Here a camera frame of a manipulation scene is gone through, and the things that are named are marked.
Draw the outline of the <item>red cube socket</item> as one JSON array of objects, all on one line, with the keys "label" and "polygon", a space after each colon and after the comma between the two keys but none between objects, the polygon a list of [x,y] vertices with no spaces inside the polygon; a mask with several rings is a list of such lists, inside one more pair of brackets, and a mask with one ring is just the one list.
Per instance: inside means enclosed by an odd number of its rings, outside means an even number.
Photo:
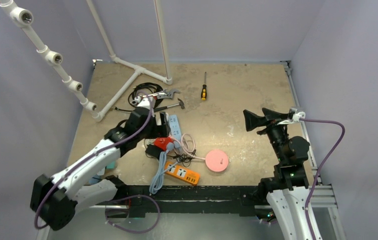
[{"label": "red cube socket", "polygon": [[161,149],[163,152],[165,152],[166,150],[166,145],[169,143],[169,142],[173,142],[174,143],[174,140],[171,138],[171,137],[159,137],[157,138],[154,142],[153,142],[153,145],[158,147],[159,149]]}]

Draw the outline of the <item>grey blue plug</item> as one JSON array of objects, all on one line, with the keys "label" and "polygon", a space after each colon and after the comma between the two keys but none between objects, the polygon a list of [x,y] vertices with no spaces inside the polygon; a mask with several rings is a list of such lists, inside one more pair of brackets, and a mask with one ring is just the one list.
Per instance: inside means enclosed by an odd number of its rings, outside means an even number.
[{"label": "grey blue plug", "polygon": [[166,145],[166,152],[171,152],[174,150],[174,143],[173,142],[169,142],[167,145]]}]

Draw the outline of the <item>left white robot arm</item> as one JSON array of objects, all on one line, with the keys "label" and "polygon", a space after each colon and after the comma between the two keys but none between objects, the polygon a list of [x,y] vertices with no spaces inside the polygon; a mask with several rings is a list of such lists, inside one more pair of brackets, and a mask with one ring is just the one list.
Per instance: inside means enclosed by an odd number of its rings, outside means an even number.
[{"label": "left white robot arm", "polygon": [[128,119],[108,130],[100,142],[75,163],[52,176],[42,174],[34,180],[30,209],[35,212],[35,228],[50,227],[57,231],[85,208],[106,201],[116,205],[124,202],[126,191],[119,187],[118,178],[108,177],[90,186],[89,180],[136,148],[140,141],[168,135],[165,112],[160,112],[156,118],[149,107],[137,107]]}]

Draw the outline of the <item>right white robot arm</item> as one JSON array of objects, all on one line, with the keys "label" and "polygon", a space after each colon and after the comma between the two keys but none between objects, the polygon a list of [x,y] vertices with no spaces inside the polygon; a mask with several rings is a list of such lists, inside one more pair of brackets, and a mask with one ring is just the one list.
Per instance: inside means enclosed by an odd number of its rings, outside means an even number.
[{"label": "right white robot arm", "polygon": [[280,113],[267,108],[259,116],[243,110],[246,131],[259,128],[258,135],[266,135],[278,163],[273,177],[262,178],[253,193],[261,202],[269,204],[287,240],[322,239],[311,206],[304,162],[309,159],[310,143],[301,136],[289,137],[288,125],[298,123],[306,114],[296,108]]}]

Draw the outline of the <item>light blue power strip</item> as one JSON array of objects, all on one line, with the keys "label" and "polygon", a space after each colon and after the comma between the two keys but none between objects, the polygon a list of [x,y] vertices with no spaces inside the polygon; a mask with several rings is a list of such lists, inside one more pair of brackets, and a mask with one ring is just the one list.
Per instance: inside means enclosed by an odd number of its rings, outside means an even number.
[{"label": "light blue power strip", "polygon": [[181,141],[182,131],[178,122],[177,115],[170,115],[168,118],[171,136],[178,141]]}]

